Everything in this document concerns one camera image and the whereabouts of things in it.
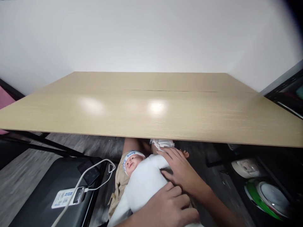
white cable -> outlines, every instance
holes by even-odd
[[[59,216],[58,216],[57,219],[54,221],[54,223],[52,224],[51,227],[55,227],[55,226],[58,224],[58,222],[60,221],[60,219],[62,218],[62,216],[64,215],[64,213],[66,212],[66,210],[67,210],[67,208],[68,208],[68,206],[69,206],[69,203],[70,203],[70,201],[72,200],[72,197],[74,196],[74,194],[75,194],[75,192],[76,192],[76,190],[77,190],[77,188],[78,188],[78,186],[79,186],[79,184],[80,184],[82,178],[83,178],[84,175],[86,174],[86,172],[89,171],[90,169],[92,169],[93,167],[99,165],[100,163],[104,162],[104,161],[109,161],[109,162],[111,163],[111,165],[113,166],[112,171],[110,171],[110,177],[111,177],[111,174],[112,174],[112,172],[116,169],[116,167],[115,167],[114,163],[113,163],[111,160],[109,160],[109,159],[103,159],[102,161],[98,162],[97,164],[95,164],[95,165],[89,167],[87,170],[85,170],[84,173],[81,175],[81,177],[80,177],[78,183],[76,184],[76,187],[75,187],[75,189],[74,189],[72,195],[71,195],[70,198],[68,199],[66,206],[64,207],[63,211],[59,214]]]
[[[116,167],[112,164],[110,164],[110,166],[113,166],[113,169],[110,171],[110,167],[108,166],[108,173],[110,173],[110,177],[111,177],[111,174],[113,173],[113,171],[116,169]],[[107,181],[105,181],[102,185],[100,185],[99,187],[97,187],[96,189],[85,189],[84,192],[87,192],[87,191],[94,191],[94,190],[97,190],[99,188],[101,188],[105,183],[107,183],[109,180],[110,180],[110,177],[107,179]]]

baby's hat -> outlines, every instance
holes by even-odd
[[[139,152],[139,151],[130,151],[130,152],[125,156],[124,161],[123,161],[123,169],[124,169],[124,172],[125,172],[125,173],[126,173],[125,163],[126,163],[127,159],[128,159],[130,156],[133,156],[134,154],[141,155],[141,156],[143,156],[143,157],[145,158],[145,155],[142,154],[142,153]]]

green lid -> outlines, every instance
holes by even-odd
[[[249,181],[246,182],[246,187],[247,190],[249,192],[249,194],[251,195],[252,199],[255,201],[255,203],[262,208],[262,210],[264,210],[266,213],[268,213],[270,216],[278,219],[278,220],[282,220],[279,216],[277,216],[260,198],[256,188],[255,188],[255,179],[251,179]]]

light wood tabletop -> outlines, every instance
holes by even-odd
[[[0,110],[0,128],[303,147],[303,121],[226,73],[74,72]]]

hand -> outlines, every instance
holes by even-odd
[[[199,213],[188,208],[190,199],[182,195],[179,186],[168,182],[138,212],[134,213],[132,226],[184,227],[190,223],[198,223]]]
[[[197,197],[198,195],[196,194],[203,191],[205,193],[204,197],[207,197],[207,194],[212,191],[211,188],[200,178],[183,153],[174,147],[161,149],[165,152],[157,153],[166,159],[174,173],[171,175],[166,171],[161,171],[162,174],[174,185],[180,186],[190,195]]]

